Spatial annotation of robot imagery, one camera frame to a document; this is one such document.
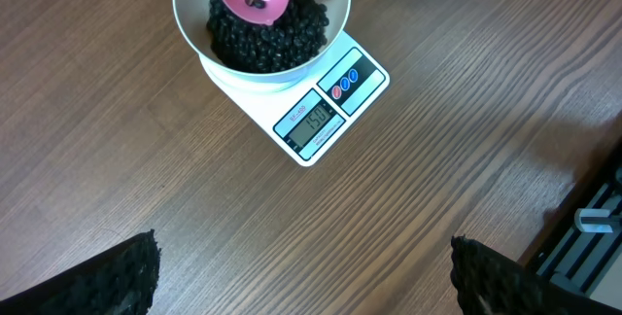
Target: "bowl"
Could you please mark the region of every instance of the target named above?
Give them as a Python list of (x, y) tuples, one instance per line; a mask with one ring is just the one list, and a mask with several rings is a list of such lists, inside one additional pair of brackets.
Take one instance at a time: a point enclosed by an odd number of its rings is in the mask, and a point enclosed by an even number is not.
[(351, 0), (315, 0), (327, 6), (330, 24), (326, 27), (328, 42), (320, 47), (318, 55), (292, 69), (275, 73), (249, 73), (226, 67), (217, 57), (210, 45), (212, 37), (205, 27), (210, 16), (210, 0), (173, 0), (173, 11), (177, 25), (190, 46), (209, 62), (210, 69), (222, 69), (234, 77), (256, 83), (291, 83), (306, 75), (308, 68), (315, 64), (343, 31), (350, 14)]

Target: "scale platform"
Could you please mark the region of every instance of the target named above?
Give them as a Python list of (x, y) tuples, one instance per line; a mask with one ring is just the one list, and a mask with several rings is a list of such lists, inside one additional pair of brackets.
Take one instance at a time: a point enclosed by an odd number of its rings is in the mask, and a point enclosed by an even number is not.
[(258, 84), (223, 74), (204, 57), (201, 63), (212, 81), (302, 166), (315, 164), (391, 80), (345, 32), (302, 81)]

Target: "wood grain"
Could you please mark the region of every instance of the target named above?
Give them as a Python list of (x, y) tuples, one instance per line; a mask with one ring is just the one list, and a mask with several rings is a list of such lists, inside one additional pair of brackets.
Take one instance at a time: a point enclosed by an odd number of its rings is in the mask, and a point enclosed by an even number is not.
[(354, 0), (392, 84), (310, 169), (171, 0), (0, 0), (0, 298), (149, 228), (151, 314), (451, 314), (449, 238), (518, 260), (622, 135), (622, 0)]

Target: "wooden table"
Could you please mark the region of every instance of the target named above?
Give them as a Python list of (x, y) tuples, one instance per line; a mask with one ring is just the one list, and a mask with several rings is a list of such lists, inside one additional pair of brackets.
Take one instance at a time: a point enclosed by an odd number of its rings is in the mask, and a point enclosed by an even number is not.
[(622, 132), (622, 0), (354, 0), (389, 89), (315, 166), (171, 0), (0, 0), (0, 298), (139, 232), (150, 314), (451, 314), (454, 234), (519, 259)]

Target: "kitchen scale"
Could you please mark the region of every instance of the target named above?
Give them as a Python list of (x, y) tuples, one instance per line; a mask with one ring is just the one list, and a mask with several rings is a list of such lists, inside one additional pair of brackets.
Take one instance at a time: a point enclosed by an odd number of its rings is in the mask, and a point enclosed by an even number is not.
[(389, 85), (390, 77), (352, 37), (341, 32), (302, 80), (254, 83), (212, 67), (212, 81), (288, 155), (311, 166)]

